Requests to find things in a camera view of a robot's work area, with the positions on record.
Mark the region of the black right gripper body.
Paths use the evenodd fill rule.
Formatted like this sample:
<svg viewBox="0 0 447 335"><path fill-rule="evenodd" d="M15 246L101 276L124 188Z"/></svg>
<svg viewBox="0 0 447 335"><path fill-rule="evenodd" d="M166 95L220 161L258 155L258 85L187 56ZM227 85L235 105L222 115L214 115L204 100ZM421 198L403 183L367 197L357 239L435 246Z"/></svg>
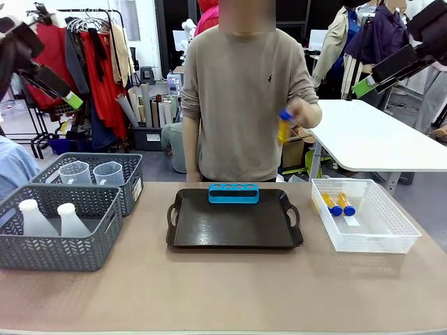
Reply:
<svg viewBox="0 0 447 335"><path fill-rule="evenodd" d="M408 22L407 31L418 42L418 57L446 65L446 1L428 4Z"/></svg>

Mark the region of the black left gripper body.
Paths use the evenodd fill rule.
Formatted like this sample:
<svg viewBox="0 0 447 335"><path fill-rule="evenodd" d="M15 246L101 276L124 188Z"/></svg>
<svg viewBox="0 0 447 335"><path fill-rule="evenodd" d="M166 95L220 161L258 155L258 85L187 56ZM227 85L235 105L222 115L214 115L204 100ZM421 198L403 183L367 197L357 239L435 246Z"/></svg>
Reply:
<svg viewBox="0 0 447 335"><path fill-rule="evenodd" d="M13 73L31 73L44 44L30 25L16 17L1 18L1 91L7 91Z"/></svg>

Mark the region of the person's left hand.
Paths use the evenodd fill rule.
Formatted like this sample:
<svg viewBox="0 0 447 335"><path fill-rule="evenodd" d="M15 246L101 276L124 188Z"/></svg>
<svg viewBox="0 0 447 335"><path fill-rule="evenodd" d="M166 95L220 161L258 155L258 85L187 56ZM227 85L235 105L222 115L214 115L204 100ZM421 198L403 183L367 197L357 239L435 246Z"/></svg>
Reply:
<svg viewBox="0 0 447 335"><path fill-rule="evenodd" d="M322 119L322 111L319 105L309 104L301 98L293 99L286 109L292 114L295 123L306 129L317 127Z"/></svg>

